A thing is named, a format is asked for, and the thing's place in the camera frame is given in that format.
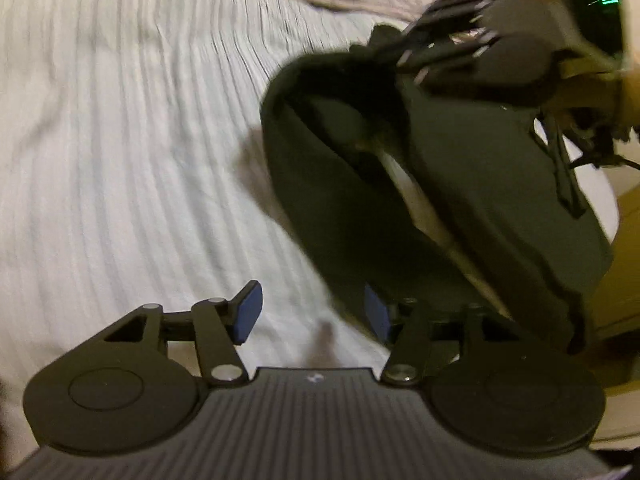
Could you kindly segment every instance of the striped bed sheet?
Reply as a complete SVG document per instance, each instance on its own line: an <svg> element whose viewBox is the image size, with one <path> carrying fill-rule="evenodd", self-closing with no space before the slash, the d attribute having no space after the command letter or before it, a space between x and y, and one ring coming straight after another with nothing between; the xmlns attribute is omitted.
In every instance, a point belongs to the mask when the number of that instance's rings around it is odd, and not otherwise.
<svg viewBox="0 0 640 480"><path fill-rule="evenodd" d="M264 287L257 366L372 367L270 187L259 103L303 52L365 41L298 0L0 0L0 383L16 465L29 378L143 303Z"/></svg>

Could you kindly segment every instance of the dark fabric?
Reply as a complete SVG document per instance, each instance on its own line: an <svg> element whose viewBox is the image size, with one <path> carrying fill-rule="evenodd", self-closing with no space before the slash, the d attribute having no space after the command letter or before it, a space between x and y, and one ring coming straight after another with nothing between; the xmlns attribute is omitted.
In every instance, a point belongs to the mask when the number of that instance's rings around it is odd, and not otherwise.
<svg viewBox="0 0 640 480"><path fill-rule="evenodd" d="M397 34L377 27L370 43ZM360 317L365 282L438 308L486 304L362 149L391 134L514 319L558 349L582 349L584 298L610 247L590 208L576 218L558 200L557 157L532 138L538 110L436 98L370 59L358 47L296 60L262 106L275 192L328 283Z"/></svg>

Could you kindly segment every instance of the ribbed black surface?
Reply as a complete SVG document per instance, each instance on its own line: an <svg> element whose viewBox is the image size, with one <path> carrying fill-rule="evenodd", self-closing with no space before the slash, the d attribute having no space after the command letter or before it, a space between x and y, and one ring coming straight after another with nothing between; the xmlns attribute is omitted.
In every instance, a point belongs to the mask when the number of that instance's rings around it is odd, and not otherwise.
<svg viewBox="0 0 640 480"><path fill-rule="evenodd" d="M577 480L607 469L586 451L502 458L447 433L419 395L369 370L260 370L220 390L181 433L114 458L43 448L11 480Z"/></svg>

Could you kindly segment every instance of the white bed sheet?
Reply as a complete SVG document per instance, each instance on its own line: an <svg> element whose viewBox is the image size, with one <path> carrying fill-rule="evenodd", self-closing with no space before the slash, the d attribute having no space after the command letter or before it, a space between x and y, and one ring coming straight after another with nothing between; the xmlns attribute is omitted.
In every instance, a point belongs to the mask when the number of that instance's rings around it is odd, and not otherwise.
<svg viewBox="0 0 640 480"><path fill-rule="evenodd" d="M239 350L249 370L382 368L386 350L338 317L292 238L258 114L287 60L379 22L393 20L297 0L0 0L10 465L36 447L29 378L143 303L185 310L260 280L264 312Z"/></svg>

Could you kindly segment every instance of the mattress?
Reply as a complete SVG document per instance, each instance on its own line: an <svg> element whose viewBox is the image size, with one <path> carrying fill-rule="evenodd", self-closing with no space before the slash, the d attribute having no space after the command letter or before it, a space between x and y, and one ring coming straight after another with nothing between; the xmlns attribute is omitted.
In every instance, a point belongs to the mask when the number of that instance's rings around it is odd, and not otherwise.
<svg viewBox="0 0 640 480"><path fill-rule="evenodd" d="M402 26L300 0L0 0L9 465L36 447L29 378L140 304L187 310L259 280L248 370L382 368L386 350L345 322L296 243L259 118L279 67L380 22Z"/></svg>

